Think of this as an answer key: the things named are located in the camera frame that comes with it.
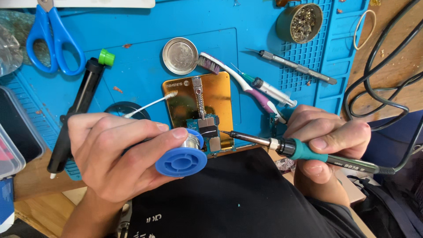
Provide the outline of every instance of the plastic storage box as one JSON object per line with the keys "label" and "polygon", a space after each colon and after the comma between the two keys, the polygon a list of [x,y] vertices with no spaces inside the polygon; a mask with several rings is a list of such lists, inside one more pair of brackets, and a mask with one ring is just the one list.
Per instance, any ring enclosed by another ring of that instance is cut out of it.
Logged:
{"label": "plastic storage box", "polygon": [[13,92],[0,86],[0,179],[42,156],[46,144]]}

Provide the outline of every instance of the rubber band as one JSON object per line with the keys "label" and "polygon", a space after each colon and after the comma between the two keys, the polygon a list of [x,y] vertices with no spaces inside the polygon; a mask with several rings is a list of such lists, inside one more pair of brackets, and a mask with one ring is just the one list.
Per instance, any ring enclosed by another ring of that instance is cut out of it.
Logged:
{"label": "rubber band", "polygon": [[[360,45],[360,47],[357,47],[357,45],[355,44],[355,41],[356,41],[356,34],[357,34],[357,30],[358,30],[358,27],[360,26],[360,24],[361,24],[361,20],[363,20],[363,17],[368,13],[368,12],[371,12],[371,13],[373,13],[373,16],[374,16],[374,21],[373,21],[373,27],[372,27],[372,29],[371,29],[371,32],[370,32],[370,34],[368,35],[368,37],[366,38],[366,40],[363,42],[363,44],[361,44]],[[367,11],[365,11],[364,13],[363,13],[363,15],[361,15],[361,17],[360,17],[360,21],[358,21],[358,24],[357,24],[357,27],[355,28],[355,32],[354,32],[354,48],[356,49],[356,50],[359,50],[359,49],[361,49],[363,46],[364,46],[364,44],[366,44],[366,42],[370,39],[370,36],[373,34],[373,31],[374,31],[374,29],[376,28],[376,13],[373,11],[373,10],[367,10]]]}

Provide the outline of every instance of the green cap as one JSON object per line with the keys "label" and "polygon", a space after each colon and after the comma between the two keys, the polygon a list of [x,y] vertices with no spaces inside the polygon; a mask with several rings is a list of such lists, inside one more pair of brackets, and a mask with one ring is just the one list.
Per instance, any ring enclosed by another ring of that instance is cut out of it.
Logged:
{"label": "green cap", "polygon": [[106,49],[102,49],[100,51],[100,56],[99,56],[99,63],[100,64],[113,66],[114,61],[115,61],[115,55],[114,54],[109,53]]}

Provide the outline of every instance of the circuit board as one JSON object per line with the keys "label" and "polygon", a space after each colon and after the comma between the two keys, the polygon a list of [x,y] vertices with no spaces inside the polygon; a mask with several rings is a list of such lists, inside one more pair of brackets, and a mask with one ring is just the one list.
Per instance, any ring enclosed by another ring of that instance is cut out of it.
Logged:
{"label": "circuit board", "polygon": [[187,128],[198,131],[204,138],[204,153],[207,157],[216,157],[217,153],[233,150],[225,149],[222,150],[220,145],[220,131],[219,131],[220,119],[214,114],[206,114],[204,120],[202,119],[188,119]]}

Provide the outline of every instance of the hand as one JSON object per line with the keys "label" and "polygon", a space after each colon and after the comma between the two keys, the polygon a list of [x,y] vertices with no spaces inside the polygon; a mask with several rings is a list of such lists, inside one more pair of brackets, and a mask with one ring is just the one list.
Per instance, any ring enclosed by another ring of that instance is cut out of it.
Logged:
{"label": "hand", "polygon": [[[364,121],[345,122],[335,114],[307,105],[294,110],[287,126],[284,137],[308,142],[319,154],[338,153],[353,159],[362,157],[371,135],[370,126]],[[334,169],[339,168],[317,160],[298,160],[297,165],[302,174],[317,184],[328,182]]]}
{"label": "hand", "polygon": [[[154,163],[188,136],[185,128],[169,131],[166,124],[126,119],[108,113],[72,116],[68,121],[71,150],[82,180],[102,199],[125,203],[178,179],[157,172]],[[146,138],[149,141],[123,150]]]}

